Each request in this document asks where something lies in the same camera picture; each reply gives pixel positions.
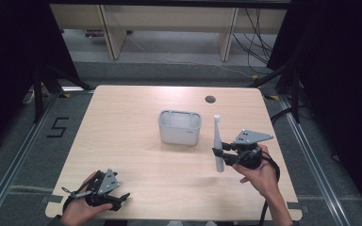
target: metal track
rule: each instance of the metal track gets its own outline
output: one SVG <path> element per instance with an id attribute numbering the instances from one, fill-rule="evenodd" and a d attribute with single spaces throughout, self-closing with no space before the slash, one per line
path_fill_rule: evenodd
<path id="1" fill-rule="evenodd" d="M 290 107 L 287 97 L 281 95 L 280 102 L 283 109 L 287 109 Z M 325 173 L 322 170 L 322 167 L 319 161 L 317 160 L 316 155 L 314 155 L 314 152 L 311 149 L 311 146 L 304 135 L 304 131 L 301 125 L 299 123 L 296 123 L 296 121 L 293 119 L 290 113 L 287 113 L 287 117 L 289 124 L 292 128 L 292 131 L 296 136 L 296 138 L 298 139 L 299 145 L 301 146 L 307 164 L 310 167 L 314 178 L 316 179 L 321 194 L 324 197 L 325 202 L 327 203 L 328 208 L 330 209 L 331 215 L 333 216 L 336 224 L 342 226 L 351 225 L 351 223 L 346 217 L 346 213 L 343 209 L 342 204 L 337 198 L 337 194 L 335 193 L 327 177 L 325 176 Z"/>
<path id="2" fill-rule="evenodd" d="M 58 94 L 51 94 L 51 96 L 48 99 L 48 102 L 46 103 L 45 111 L 42 114 L 40 120 L 32 125 L 19 152 L 14 157 L 13 161 L 11 162 L 10 166 L 8 167 L 7 172 L 5 173 L 4 177 L 2 178 L 2 180 L 0 182 L 0 207 L 3 203 L 3 201 L 5 200 L 5 197 L 7 196 L 11 185 L 13 184 L 17 175 L 19 174 L 20 169 L 22 168 L 22 165 L 25 162 L 25 160 L 26 160 L 26 158 L 27 158 L 27 156 L 45 122 L 46 116 L 48 115 L 50 109 L 52 108 L 52 105 L 54 104 L 54 102 L 57 98 L 58 98 Z"/>

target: table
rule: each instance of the table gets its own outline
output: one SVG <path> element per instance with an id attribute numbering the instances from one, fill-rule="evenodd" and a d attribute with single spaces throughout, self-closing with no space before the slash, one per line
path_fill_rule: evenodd
<path id="1" fill-rule="evenodd" d="M 216 102 L 206 102 L 213 96 Z M 202 117 L 199 143 L 167 144 L 160 140 L 162 110 L 197 112 Z M 168 220 L 258 220 L 264 199 L 242 176 L 225 167 L 218 173 L 211 148 L 213 116 L 223 142 L 241 129 L 274 135 L 263 141 L 281 169 L 280 190 L 286 202 L 297 202 L 269 114 L 258 89 L 201 87 L 99 86 L 93 94 L 53 195 L 62 187 L 77 190 L 95 170 L 118 172 L 121 186 L 110 195 L 131 196 L 118 211 L 98 218 Z M 61 203 L 49 202 L 46 215 L 61 214 Z M 292 219 L 302 211 L 289 209 Z M 266 219 L 271 219 L 268 212 Z"/>

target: forearm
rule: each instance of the forearm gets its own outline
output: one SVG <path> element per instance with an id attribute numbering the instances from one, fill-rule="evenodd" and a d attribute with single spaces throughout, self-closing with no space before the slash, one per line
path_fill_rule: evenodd
<path id="1" fill-rule="evenodd" d="M 272 222 L 277 226 L 292 225 L 292 218 L 285 206 L 284 198 L 281 193 L 275 192 L 266 197 L 266 202 L 269 205 Z"/>

